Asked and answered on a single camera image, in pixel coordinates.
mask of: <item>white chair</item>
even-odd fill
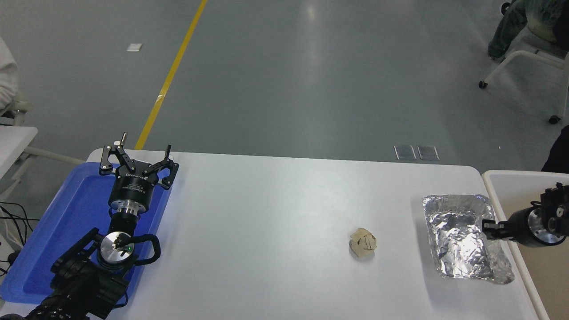
[[[34,106],[27,101],[27,99],[21,92],[19,92],[16,95],[14,102],[8,105],[4,110],[0,111],[0,116],[13,119],[13,122],[11,124],[12,126],[21,126],[24,122],[24,117],[26,113],[32,111],[33,109]],[[50,151],[38,149],[35,147],[27,146],[24,149],[22,155],[19,157],[18,160],[19,167],[8,181],[8,187],[2,188],[3,190],[0,190],[0,201],[5,201],[8,198],[8,196],[12,193],[12,191],[18,185],[18,183],[21,182],[23,174],[31,166],[34,159],[38,156],[71,163],[73,165],[80,165],[85,162],[80,159],[67,157],[66,155],[61,155]]]
[[[496,76],[496,74],[502,70],[508,63],[510,63],[515,57],[517,56],[525,56],[530,59],[534,59],[537,61],[541,61],[548,65],[552,65],[558,69],[563,70],[563,101],[559,104],[559,109],[557,114],[554,114],[549,118],[549,123],[556,124],[565,116],[565,109],[567,106],[567,88],[569,87],[569,51],[563,50],[556,45],[547,42],[535,35],[528,35],[522,38],[522,40],[518,43],[519,44],[527,44],[528,46],[534,48],[534,52],[529,52],[526,50],[517,50],[513,51],[511,54],[508,54],[506,58],[500,63],[500,65],[490,73],[486,79],[480,81],[478,83],[478,87],[480,89],[485,89],[490,81]]]

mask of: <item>gray floor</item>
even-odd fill
[[[209,0],[145,149],[391,162],[426,144],[439,164],[539,170],[561,72],[520,58],[478,89],[501,3]],[[128,131],[134,147],[198,5],[0,3],[33,145],[86,158]],[[12,200],[40,216],[71,169],[38,160]]]

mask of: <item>black cable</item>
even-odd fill
[[[18,230],[18,236],[20,237],[20,241],[22,242],[22,245],[25,245],[26,242],[24,241],[24,238],[22,237],[22,230],[20,230],[20,226],[18,225],[18,222],[16,221],[16,219],[14,218],[14,216],[17,217],[17,218],[22,218],[22,217],[19,217],[19,216],[16,216],[16,215],[11,214],[8,210],[6,210],[6,208],[4,208],[4,207],[2,207],[2,206],[0,206],[0,209],[1,209],[4,213],[8,214],[8,215],[11,217],[12,221],[13,221],[14,224],[16,225],[16,229]],[[28,227],[26,226],[25,223],[24,223],[24,227],[26,228],[26,235],[27,235]]]
[[[10,219],[10,220],[16,219],[16,220],[23,220],[23,221],[28,221],[28,220],[30,220],[30,221],[39,221],[39,219],[32,219],[32,218],[25,219],[25,218],[20,218],[19,216],[15,216],[15,217],[13,217],[13,218],[0,217],[0,219]]]
[[[12,266],[12,265],[9,265],[8,268],[6,268],[6,270],[0,268],[0,271],[3,272],[2,274],[0,274],[0,277],[4,276],[6,273],[8,273],[8,270],[10,270],[10,267],[11,267],[11,266]]]
[[[26,212],[26,209],[24,209],[24,207],[23,207],[21,204],[15,203],[15,202],[3,202],[3,201],[0,201],[0,203],[12,204],[13,206],[18,206],[18,207],[20,207],[20,208],[22,209],[22,212],[24,212],[24,217],[26,217],[26,220],[28,220],[28,221],[26,221],[27,224],[28,224],[28,227],[30,228],[30,230],[32,230],[32,232],[34,231],[34,229],[32,228],[32,226],[30,225],[30,220],[37,220],[37,221],[39,221],[39,219],[30,219],[30,218],[28,218],[28,213]]]
[[[113,309],[122,308],[122,307],[126,306],[127,304],[129,304],[129,294],[128,294],[128,292],[125,291],[125,303],[118,303],[118,304],[114,305]]]

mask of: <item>wheel caster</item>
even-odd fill
[[[551,123],[552,125],[556,124],[557,122],[559,122],[559,120],[561,120],[561,118],[559,118],[556,115],[551,116],[551,118],[549,118],[549,123]]]
[[[510,7],[510,5],[512,4],[509,2],[502,3],[502,8],[500,8],[500,12],[502,13],[502,15],[506,14],[506,10]]]

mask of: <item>aluminum foil tray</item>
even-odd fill
[[[482,220],[495,220],[490,199],[483,195],[431,195],[423,198],[431,253],[445,278],[514,281],[512,265],[499,240],[482,233]]]

